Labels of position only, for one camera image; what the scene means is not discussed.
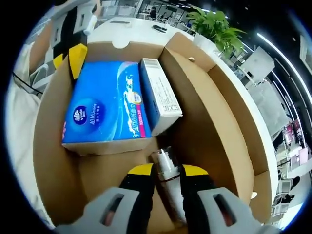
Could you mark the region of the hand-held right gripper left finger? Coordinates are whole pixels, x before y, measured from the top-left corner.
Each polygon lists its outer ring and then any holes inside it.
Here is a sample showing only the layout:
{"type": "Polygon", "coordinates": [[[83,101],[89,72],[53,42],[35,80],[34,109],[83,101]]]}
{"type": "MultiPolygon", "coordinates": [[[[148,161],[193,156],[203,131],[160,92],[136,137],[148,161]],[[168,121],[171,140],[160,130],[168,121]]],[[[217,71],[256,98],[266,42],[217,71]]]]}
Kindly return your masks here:
{"type": "Polygon", "coordinates": [[[145,234],[153,207],[155,168],[147,163],[132,168],[118,187],[89,202],[71,224],[57,226],[57,234],[145,234]]]}

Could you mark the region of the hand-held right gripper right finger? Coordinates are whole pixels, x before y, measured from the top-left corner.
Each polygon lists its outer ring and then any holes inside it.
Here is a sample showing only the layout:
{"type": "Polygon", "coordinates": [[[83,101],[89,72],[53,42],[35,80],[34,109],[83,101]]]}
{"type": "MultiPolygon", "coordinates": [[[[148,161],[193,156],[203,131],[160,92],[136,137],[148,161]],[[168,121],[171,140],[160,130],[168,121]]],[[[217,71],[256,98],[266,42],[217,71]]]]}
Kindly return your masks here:
{"type": "Polygon", "coordinates": [[[190,234],[277,234],[278,228],[263,225],[239,197],[215,187],[204,169],[181,166],[183,210],[190,234]]]}

